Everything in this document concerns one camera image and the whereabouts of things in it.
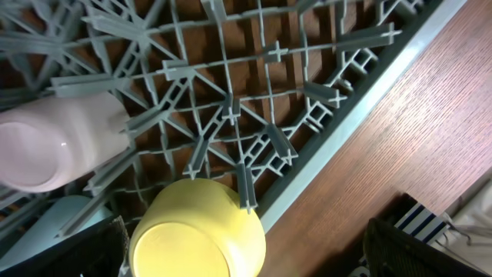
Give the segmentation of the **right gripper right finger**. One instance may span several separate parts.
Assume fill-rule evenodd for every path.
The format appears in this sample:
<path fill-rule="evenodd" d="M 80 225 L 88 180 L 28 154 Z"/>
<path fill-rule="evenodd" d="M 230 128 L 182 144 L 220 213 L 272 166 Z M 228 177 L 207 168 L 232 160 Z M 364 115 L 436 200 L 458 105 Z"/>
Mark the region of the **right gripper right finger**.
<path fill-rule="evenodd" d="M 372 277 L 487 277 L 376 218 L 367 224 L 363 250 Z"/>

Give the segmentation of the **light blue cup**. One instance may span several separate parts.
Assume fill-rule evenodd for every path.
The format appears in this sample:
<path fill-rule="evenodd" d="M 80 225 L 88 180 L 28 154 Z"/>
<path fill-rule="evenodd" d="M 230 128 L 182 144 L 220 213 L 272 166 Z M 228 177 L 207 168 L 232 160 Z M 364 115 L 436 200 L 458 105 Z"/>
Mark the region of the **light blue cup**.
<path fill-rule="evenodd" d="M 89 198 L 80 195 L 66 196 L 57 200 L 1 257 L 1 272 L 73 236 L 60 237 L 58 232 L 88 203 Z"/>

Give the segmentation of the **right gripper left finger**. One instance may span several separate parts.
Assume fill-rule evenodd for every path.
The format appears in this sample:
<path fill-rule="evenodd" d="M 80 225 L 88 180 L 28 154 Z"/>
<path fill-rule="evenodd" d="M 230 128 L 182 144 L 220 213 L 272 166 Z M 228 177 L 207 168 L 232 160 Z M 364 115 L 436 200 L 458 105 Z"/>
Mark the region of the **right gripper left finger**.
<path fill-rule="evenodd" d="M 1 272 L 2 277 L 117 277 L 129 237 L 120 216 L 106 218 Z"/>

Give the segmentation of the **yellow bowl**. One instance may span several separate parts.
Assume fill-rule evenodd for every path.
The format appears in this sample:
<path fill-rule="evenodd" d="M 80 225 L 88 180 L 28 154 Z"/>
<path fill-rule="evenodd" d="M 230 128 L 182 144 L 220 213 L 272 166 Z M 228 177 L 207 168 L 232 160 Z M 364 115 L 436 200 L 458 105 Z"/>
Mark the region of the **yellow bowl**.
<path fill-rule="evenodd" d="M 261 220 L 241 209 L 238 193 L 210 179 L 162 189 L 129 246 L 134 276 L 259 275 L 266 256 Z"/>

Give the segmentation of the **pink cup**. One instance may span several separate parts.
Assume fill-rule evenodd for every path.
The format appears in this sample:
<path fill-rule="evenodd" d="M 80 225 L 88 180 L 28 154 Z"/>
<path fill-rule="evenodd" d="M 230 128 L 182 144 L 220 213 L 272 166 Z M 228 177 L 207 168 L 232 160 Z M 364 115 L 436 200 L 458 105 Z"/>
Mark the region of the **pink cup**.
<path fill-rule="evenodd" d="M 1 184 L 48 192 L 105 164 L 129 146 L 130 119 L 108 92 L 44 98 L 1 113 Z"/>

